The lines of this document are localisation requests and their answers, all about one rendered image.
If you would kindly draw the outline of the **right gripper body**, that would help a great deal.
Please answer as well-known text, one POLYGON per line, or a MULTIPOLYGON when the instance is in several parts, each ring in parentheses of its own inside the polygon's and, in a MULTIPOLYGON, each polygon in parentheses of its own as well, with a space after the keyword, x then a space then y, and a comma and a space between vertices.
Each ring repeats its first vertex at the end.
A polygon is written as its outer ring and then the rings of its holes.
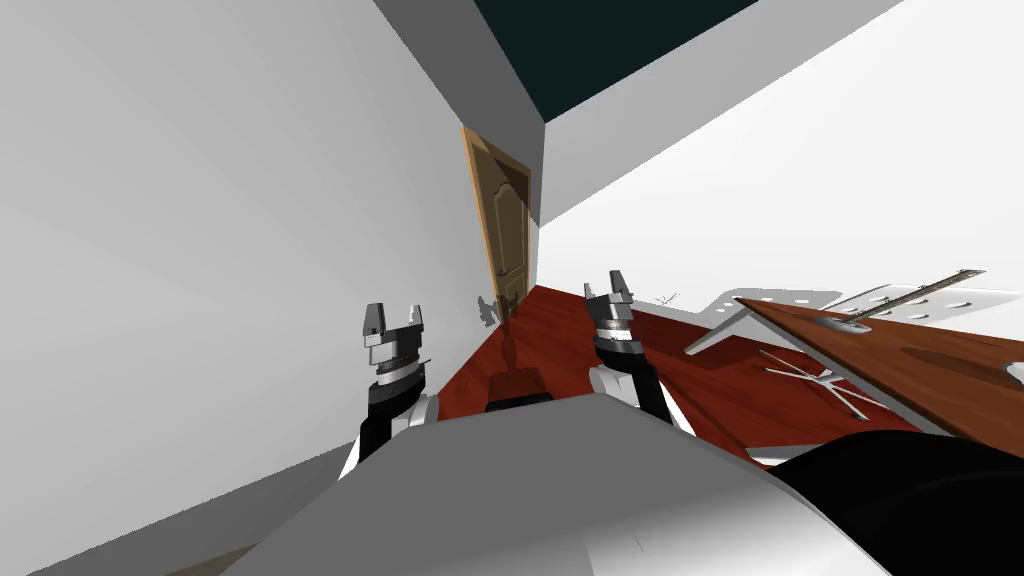
POLYGON ((631 322, 634 319, 631 305, 632 294, 629 292, 611 292, 602 296, 588 294, 585 303, 592 321, 631 322))

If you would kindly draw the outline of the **grey desk lamp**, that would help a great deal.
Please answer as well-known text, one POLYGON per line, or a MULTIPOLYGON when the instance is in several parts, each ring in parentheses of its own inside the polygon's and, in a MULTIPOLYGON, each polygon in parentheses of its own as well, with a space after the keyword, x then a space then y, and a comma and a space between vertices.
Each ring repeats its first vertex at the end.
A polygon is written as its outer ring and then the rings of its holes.
POLYGON ((984 274, 985 270, 974 270, 974 269, 964 269, 957 273, 934 282, 929 285, 921 286, 916 290, 909 292, 899 298, 887 300, 872 308, 867 308, 859 312, 858 314, 849 315, 845 318, 836 318, 830 316, 820 316, 814 319, 814 322, 831 328, 833 330, 851 333, 851 334, 863 334, 871 331, 869 326, 861 323, 861 320, 870 318, 872 316, 881 315, 884 312, 892 311, 902 304, 909 303, 913 300, 922 299, 925 296, 934 293, 936 291, 942 290, 944 288, 953 286, 961 283, 967 279, 984 274))

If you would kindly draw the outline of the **brown wooden door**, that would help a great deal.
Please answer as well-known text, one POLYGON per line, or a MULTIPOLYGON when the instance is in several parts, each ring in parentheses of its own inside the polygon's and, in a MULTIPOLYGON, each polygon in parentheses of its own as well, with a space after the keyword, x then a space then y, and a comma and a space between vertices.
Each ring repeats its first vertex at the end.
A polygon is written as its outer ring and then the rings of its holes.
POLYGON ((461 134, 490 268, 492 306, 503 323, 529 291, 530 170, 469 128, 461 134))

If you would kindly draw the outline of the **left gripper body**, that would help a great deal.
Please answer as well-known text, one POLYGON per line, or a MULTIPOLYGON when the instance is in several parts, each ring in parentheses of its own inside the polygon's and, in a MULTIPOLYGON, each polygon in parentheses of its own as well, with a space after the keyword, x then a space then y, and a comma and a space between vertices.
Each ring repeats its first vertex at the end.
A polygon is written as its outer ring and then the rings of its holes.
POLYGON ((422 324, 409 325, 365 336, 369 348, 369 364, 378 371, 393 371, 408 365, 422 347, 422 324))

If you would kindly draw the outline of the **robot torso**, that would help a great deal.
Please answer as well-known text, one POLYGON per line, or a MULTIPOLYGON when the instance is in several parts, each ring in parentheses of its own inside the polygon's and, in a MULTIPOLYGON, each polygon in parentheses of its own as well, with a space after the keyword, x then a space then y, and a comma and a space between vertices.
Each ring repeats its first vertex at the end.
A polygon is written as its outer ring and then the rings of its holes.
POLYGON ((760 467, 590 394, 399 433, 223 576, 889 576, 760 467))

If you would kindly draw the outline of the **brown wooden desk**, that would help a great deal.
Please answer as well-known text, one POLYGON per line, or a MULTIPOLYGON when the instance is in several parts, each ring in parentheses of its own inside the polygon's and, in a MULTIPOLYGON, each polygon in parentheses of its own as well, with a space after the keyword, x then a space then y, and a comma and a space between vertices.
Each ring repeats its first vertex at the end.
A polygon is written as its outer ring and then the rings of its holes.
POLYGON ((753 318, 923 433, 964 438, 1024 458, 1024 341, 865 320, 822 324, 820 310, 740 298, 753 318))

